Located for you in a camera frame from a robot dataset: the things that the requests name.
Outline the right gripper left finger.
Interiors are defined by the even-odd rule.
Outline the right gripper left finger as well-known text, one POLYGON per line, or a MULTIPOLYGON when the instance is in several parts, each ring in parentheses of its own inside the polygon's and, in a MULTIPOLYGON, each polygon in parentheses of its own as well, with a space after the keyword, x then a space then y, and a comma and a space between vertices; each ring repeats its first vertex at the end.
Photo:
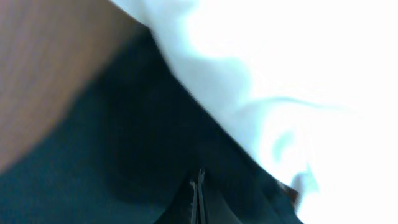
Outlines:
POLYGON ((194 181, 186 181, 154 224, 196 224, 197 206, 198 186, 194 181))

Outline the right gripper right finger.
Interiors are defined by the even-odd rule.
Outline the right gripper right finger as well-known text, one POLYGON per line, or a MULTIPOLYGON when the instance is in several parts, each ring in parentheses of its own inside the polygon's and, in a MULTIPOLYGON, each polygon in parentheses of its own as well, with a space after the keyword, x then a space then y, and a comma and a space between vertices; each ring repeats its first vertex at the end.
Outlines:
POLYGON ((198 175, 198 214, 200 224, 242 224, 205 169, 198 175))

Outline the dark teal t-shirt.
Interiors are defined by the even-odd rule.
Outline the dark teal t-shirt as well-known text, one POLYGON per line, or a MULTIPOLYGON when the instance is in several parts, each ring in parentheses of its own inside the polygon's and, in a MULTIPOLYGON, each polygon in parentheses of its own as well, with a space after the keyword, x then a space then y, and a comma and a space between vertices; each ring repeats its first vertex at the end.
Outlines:
POLYGON ((198 186, 200 169, 242 223, 299 222, 276 180, 179 84, 142 30, 3 173, 1 222, 155 223, 184 182, 198 186))

